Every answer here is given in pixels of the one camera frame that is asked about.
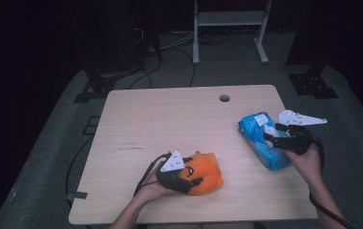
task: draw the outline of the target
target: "forearm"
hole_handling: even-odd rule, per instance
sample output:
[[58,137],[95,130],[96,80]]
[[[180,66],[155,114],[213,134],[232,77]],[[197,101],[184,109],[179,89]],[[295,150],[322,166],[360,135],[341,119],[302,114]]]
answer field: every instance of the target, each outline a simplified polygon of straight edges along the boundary
[[[314,179],[312,182],[308,182],[310,187],[310,192],[313,195],[313,198],[318,202],[321,206],[333,212],[337,216],[342,219],[345,219],[345,216],[340,211],[338,205],[336,204],[333,196],[331,195],[330,190],[322,180],[322,178]],[[316,209],[316,213],[319,218],[319,222],[321,224],[321,228],[345,228],[339,222],[332,219],[330,216]]]
[[147,204],[146,200],[139,198],[136,195],[129,204],[125,207],[118,218],[110,225],[110,229],[128,229],[133,228],[138,215],[142,208]]

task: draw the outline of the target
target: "white metal frame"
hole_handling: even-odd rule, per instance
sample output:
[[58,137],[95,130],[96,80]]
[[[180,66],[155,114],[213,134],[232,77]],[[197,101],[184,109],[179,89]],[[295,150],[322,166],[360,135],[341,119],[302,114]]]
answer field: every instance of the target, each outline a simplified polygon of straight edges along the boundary
[[193,63],[200,63],[199,51],[199,27],[200,26],[245,26],[260,25],[259,37],[254,38],[256,49],[262,63],[267,64],[268,58],[263,48],[263,38],[266,31],[268,15],[272,0],[267,0],[265,10],[257,11],[216,11],[199,12],[198,1],[194,1],[194,41],[193,41]]

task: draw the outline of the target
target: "black wall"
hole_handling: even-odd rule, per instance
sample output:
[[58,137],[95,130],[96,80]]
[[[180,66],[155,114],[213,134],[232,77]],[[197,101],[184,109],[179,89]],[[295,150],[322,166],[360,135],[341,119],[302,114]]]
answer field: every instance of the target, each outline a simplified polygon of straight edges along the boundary
[[322,56],[346,77],[363,103],[363,1],[305,3],[287,64],[311,64]]
[[0,207],[79,56],[129,68],[134,46],[125,1],[0,1]]

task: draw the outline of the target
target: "table hole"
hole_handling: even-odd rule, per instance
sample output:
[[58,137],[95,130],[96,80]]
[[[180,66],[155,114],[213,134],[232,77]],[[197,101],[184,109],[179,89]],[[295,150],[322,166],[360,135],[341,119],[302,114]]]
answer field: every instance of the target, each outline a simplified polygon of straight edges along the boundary
[[220,100],[222,102],[229,102],[229,100],[231,100],[231,98],[227,94],[222,94],[222,95],[220,95]]

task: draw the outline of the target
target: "stand leg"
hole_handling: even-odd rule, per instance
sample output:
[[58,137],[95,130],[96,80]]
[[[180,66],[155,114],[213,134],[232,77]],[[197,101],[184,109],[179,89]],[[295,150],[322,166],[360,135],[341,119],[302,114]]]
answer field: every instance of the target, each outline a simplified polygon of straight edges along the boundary
[[270,8],[271,8],[271,2],[272,0],[268,0],[267,1],[267,6],[265,9],[265,14],[263,15],[263,19],[262,19],[262,26],[260,28],[260,34],[258,38],[255,38],[255,45],[256,45],[256,49],[260,55],[260,59],[262,60],[263,64],[267,64],[268,63],[268,58],[265,52],[265,49],[263,48],[262,42],[263,42],[263,38],[265,36],[265,31],[266,31],[266,26],[267,26],[267,20],[268,20],[268,15],[270,13]]
[[198,14],[199,14],[198,0],[195,0],[194,1],[194,41],[193,41],[193,63],[195,65],[200,64]]
[[333,88],[328,87],[321,77],[324,63],[314,63],[306,73],[291,73],[289,80],[299,95],[313,95],[315,98],[337,98]]

